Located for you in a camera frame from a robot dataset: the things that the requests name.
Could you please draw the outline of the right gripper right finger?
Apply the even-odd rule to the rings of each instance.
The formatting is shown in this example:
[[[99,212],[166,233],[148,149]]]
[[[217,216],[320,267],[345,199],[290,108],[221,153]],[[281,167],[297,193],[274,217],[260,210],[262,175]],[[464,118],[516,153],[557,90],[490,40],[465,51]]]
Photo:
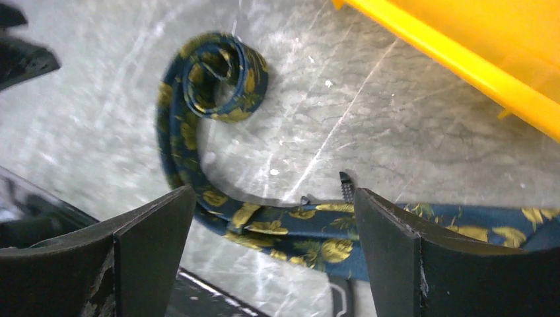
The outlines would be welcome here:
[[[559,249],[475,240],[365,188],[355,215],[379,316],[558,316]]]

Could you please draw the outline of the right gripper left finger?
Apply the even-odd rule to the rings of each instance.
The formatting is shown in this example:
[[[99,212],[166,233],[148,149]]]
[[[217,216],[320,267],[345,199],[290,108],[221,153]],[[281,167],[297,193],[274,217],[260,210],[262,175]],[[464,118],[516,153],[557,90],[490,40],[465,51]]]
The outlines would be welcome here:
[[[111,219],[1,250],[2,316],[164,316],[196,205],[170,193]]]

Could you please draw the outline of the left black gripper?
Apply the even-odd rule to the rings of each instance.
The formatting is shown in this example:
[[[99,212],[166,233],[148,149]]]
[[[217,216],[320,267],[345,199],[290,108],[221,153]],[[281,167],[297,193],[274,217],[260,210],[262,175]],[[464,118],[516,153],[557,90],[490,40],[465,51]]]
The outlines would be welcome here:
[[[1,90],[61,68],[57,56],[49,48],[10,33],[10,29],[27,24],[20,8],[11,3],[1,4]]]

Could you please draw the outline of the blue yellow floral tie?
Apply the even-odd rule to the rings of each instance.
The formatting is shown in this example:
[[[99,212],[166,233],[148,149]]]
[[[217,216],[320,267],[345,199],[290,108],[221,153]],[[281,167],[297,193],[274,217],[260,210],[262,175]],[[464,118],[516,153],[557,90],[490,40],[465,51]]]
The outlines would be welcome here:
[[[323,66],[227,33],[191,39],[159,87],[171,187],[206,228],[272,258],[367,280],[352,187],[500,248],[559,250],[559,146],[514,122],[462,115],[491,101],[390,37],[324,48]]]

